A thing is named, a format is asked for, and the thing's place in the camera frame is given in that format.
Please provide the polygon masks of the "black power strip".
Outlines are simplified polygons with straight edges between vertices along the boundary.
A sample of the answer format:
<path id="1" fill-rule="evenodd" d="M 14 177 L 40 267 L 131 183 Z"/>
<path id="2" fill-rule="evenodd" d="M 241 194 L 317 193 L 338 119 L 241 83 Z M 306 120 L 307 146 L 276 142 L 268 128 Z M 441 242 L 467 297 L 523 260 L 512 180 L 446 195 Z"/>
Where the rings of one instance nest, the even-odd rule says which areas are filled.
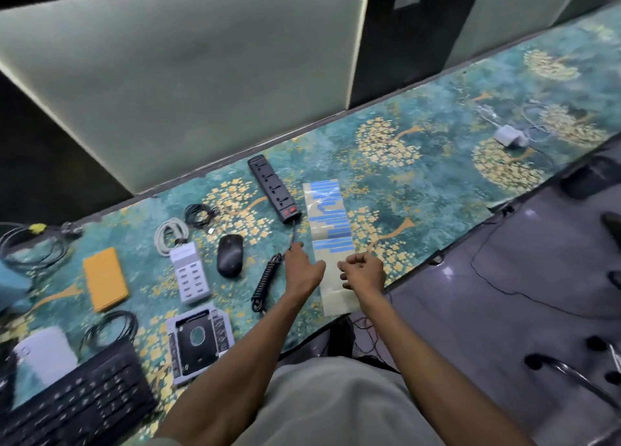
<path id="1" fill-rule="evenodd" d="M 302 212 L 266 157 L 257 155 L 247 163 L 280 220 L 283 223 L 298 221 Z"/>

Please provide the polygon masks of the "person's grey shirt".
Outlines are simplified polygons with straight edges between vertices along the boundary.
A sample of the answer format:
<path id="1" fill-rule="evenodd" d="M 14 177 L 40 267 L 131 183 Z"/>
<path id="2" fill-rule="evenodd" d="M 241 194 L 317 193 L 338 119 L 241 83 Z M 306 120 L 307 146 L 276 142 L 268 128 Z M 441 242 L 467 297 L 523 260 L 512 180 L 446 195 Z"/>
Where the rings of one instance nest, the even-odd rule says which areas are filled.
<path id="1" fill-rule="evenodd" d="M 344 358 L 278 368 L 232 446 L 444 446 L 397 373 Z"/>

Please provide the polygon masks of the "person's right hand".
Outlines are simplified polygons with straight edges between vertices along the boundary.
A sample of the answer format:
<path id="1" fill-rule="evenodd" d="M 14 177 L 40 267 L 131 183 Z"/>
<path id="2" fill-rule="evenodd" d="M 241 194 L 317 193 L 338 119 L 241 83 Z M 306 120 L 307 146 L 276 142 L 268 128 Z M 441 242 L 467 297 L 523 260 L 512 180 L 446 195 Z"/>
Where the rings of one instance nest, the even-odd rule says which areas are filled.
<path id="1" fill-rule="evenodd" d="M 384 263 L 368 252 L 352 254 L 347 258 L 359 258 L 360 261 L 359 285 L 357 290 L 353 291 L 360 305 L 364 306 L 378 300 L 386 281 Z"/>

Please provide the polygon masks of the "teal floral table cover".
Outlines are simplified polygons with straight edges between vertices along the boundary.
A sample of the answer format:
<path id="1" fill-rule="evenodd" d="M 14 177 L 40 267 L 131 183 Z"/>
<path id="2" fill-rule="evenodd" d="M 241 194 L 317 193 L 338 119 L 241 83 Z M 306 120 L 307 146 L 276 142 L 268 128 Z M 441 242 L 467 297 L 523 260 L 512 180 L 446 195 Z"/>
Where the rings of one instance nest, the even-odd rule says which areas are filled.
<path id="1" fill-rule="evenodd" d="M 525 148 L 493 139 L 503 125 L 522 130 Z M 355 252 L 369 246 L 392 283 L 482 223 L 488 206 L 534 190 L 570 162 L 621 132 L 621 3 L 548 30 L 466 68 L 265 150 L 294 199 L 303 184 L 337 179 Z M 77 350 L 101 315 L 93 311 L 82 261 L 117 252 L 136 315 L 134 345 L 150 384 L 169 409 L 173 387 L 165 321 L 182 303 L 173 266 L 153 236 L 189 204 L 221 214 L 192 230 L 213 304 L 228 313 L 236 339 L 260 319 L 250 298 L 291 226 L 277 217 L 245 159 L 84 225 L 56 269 L 35 285 L 32 309 L 0 321 L 0 344 L 58 325 Z M 216 269 L 219 240 L 244 238 L 236 278 Z"/>

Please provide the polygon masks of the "person's left forearm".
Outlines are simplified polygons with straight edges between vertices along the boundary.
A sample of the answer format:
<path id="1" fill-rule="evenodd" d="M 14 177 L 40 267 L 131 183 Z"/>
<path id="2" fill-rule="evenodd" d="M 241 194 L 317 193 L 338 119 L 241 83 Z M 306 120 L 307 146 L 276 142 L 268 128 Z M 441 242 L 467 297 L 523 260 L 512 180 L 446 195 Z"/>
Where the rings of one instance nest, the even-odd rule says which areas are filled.
<path id="1" fill-rule="evenodd" d="M 312 291 L 308 283 L 288 283 L 268 314 L 185 389 L 153 438 L 231 446 L 256 418 L 286 335 Z"/>

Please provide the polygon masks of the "black office chair base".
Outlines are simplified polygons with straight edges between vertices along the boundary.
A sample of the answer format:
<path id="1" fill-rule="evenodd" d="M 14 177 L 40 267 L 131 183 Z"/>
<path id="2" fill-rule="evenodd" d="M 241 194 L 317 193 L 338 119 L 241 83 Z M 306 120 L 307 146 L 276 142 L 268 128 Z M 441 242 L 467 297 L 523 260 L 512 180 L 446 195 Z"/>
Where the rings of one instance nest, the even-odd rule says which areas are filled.
<path id="1" fill-rule="evenodd" d="M 585 340 L 586 348 L 595 353 L 604 353 L 610 356 L 614 369 L 604 374 L 607 383 L 621 387 L 621 348 L 607 339 L 598 335 L 592 335 Z M 590 381 L 586 376 L 577 371 L 570 364 L 557 358 L 541 353 L 532 353 L 524 356 L 524 365 L 532 371 L 539 371 L 544 366 L 551 368 L 568 377 L 574 384 L 586 389 L 604 404 L 609 406 L 618 417 L 621 417 L 621 403 L 615 400 L 601 387 Z"/>

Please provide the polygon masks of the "person's right forearm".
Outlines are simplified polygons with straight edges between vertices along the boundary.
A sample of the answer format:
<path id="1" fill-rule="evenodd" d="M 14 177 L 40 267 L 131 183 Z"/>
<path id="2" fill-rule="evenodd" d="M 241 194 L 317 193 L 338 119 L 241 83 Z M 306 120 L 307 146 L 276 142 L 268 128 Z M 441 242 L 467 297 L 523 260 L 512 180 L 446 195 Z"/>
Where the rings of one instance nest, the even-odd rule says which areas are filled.
<path id="1" fill-rule="evenodd" d="M 445 446 L 537 446 L 489 396 L 413 331 L 381 291 L 364 287 L 354 293 Z"/>

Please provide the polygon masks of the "white multi-port charger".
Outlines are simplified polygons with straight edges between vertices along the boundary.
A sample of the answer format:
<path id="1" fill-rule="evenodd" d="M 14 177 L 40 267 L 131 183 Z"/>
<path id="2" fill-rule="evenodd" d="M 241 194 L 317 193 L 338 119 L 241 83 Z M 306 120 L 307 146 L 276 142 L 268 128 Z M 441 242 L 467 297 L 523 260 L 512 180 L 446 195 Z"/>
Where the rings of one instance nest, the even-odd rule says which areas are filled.
<path id="1" fill-rule="evenodd" d="M 193 304 L 212 295 L 196 244 L 190 242 L 172 248 L 169 259 L 175 271 L 181 301 Z"/>

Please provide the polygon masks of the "silver drive caddy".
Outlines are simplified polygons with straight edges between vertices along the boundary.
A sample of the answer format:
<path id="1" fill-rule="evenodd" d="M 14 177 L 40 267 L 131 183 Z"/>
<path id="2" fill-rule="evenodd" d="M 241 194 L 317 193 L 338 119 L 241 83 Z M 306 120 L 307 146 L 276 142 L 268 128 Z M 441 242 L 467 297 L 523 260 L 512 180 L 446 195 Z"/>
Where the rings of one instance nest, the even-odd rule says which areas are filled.
<path id="1" fill-rule="evenodd" d="M 234 343 L 228 313 L 207 303 L 166 320 L 175 387 L 191 382 Z"/>

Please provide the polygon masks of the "black computer mouse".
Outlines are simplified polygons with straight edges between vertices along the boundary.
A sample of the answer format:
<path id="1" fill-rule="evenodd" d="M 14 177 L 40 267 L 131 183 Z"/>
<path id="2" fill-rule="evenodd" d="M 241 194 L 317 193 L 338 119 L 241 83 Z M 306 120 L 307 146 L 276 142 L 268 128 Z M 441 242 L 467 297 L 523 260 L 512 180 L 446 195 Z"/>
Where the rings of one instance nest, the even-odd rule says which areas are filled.
<path id="1" fill-rule="evenodd" d="M 239 234 L 227 234 L 220 238 L 216 269 L 222 277 L 236 278 L 244 265 L 244 238 Z"/>

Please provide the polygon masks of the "white power adapter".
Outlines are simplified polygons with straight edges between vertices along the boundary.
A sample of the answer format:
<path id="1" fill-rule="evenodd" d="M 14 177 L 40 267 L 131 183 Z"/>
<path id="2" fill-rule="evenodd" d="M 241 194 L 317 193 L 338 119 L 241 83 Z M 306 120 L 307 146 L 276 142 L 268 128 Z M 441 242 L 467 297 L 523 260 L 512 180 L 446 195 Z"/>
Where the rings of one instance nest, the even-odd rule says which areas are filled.
<path id="1" fill-rule="evenodd" d="M 530 145 L 526 134 L 511 125 L 503 125 L 496 129 L 493 139 L 505 148 L 525 148 Z"/>

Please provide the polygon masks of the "white rounded device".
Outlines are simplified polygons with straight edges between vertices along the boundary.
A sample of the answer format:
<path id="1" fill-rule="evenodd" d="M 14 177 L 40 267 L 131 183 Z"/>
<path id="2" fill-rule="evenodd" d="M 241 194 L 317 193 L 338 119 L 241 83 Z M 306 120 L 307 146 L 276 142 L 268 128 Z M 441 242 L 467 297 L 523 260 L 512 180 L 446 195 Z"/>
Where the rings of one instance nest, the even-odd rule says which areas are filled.
<path id="1" fill-rule="evenodd" d="M 65 332 L 58 325 L 35 332 L 18 342 L 12 351 L 45 387 L 50 387 L 79 365 Z"/>

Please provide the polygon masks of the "person's left hand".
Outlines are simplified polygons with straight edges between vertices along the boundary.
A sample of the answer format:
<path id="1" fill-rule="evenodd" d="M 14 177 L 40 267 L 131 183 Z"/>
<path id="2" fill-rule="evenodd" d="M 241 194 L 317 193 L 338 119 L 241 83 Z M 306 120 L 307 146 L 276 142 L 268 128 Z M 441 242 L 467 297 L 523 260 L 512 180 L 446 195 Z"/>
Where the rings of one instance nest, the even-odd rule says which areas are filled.
<path id="1" fill-rule="evenodd" d="M 290 245 L 284 255 L 285 295 L 287 297 L 303 304 L 320 285 L 321 282 L 312 281 L 310 269 L 312 264 L 300 242 L 294 242 Z"/>

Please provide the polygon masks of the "black box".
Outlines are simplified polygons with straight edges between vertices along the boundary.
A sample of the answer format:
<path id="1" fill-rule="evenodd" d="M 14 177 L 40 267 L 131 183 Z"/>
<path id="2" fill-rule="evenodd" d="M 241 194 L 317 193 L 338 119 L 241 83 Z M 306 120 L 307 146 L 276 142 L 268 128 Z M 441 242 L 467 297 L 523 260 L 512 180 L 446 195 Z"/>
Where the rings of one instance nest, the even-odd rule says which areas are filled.
<path id="1" fill-rule="evenodd" d="M 621 184 L 621 163 L 595 156 L 560 181 L 560 190 L 570 199 L 583 201 Z"/>

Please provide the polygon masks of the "sheet of blue stickers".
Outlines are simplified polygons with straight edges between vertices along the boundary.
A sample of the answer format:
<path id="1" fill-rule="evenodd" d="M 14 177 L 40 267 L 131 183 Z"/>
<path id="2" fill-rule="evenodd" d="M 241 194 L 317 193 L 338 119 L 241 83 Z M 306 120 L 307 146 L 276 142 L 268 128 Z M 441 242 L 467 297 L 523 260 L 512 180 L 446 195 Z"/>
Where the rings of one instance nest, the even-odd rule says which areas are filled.
<path id="1" fill-rule="evenodd" d="M 343 286 L 338 262 L 354 254 L 352 227 L 337 179 L 303 184 L 315 260 L 325 262 L 319 285 L 323 314 L 337 317 L 360 309 L 352 289 Z"/>

